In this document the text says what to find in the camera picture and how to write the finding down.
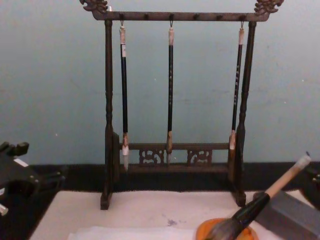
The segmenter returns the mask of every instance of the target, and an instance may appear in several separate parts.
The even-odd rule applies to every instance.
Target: white felt mat
[[[253,194],[246,193],[247,201]],[[289,194],[309,204],[299,191]],[[119,192],[112,195],[109,210],[100,210],[100,196],[59,192],[31,240],[193,240],[202,222],[231,217],[239,209],[229,192]],[[261,240],[280,239],[257,222],[250,227]]]

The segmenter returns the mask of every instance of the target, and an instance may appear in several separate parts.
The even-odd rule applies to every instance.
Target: carved dragon finial
[[[283,2],[284,0],[257,0],[255,14],[261,16],[276,13],[278,11],[276,6],[280,7]]]
[[[88,12],[92,12],[93,17],[96,20],[102,20],[103,14],[107,12],[108,9],[108,2],[105,0],[79,0],[82,5],[84,6],[84,10]]]

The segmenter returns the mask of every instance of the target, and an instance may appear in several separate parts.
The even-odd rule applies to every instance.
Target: orange dish
[[[215,218],[203,222],[196,230],[196,240],[205,240],[205,237],[210,232],[210,230],[224,218]],[[251,228],[245,228],[242,233],[236,238],[236,240],[259,240],[256,232]]]

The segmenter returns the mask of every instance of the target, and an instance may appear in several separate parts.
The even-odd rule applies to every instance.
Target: gray block
[[[255,221],[285,240],[320,240],[320,211],[283,191]]]

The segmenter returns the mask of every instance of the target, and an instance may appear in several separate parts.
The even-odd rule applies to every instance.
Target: teal wall
[[[110,4],[114,11],[253,12],[255,2]],[[29,164],[104,162],[104,23],[82,7],[78,0],[0,2],[0,142],[29,142],[22,158]],[[295,161],[306,150],[320,159],[319,8],[315,0],[286,0],[268,22],[257,24],[246,162]],[[169,22],[124,24],[129,140],[165,142]],[[113,127],[122,135],[120,23],[113,26]],[[173,141],[227,142],[240,23],[174,22],[173,27]],[[136,152],[130,156],[138,160]],[[184,152],[173,157],[186,160]],[[214,152],[213,158],[225,162],[227,152]]]

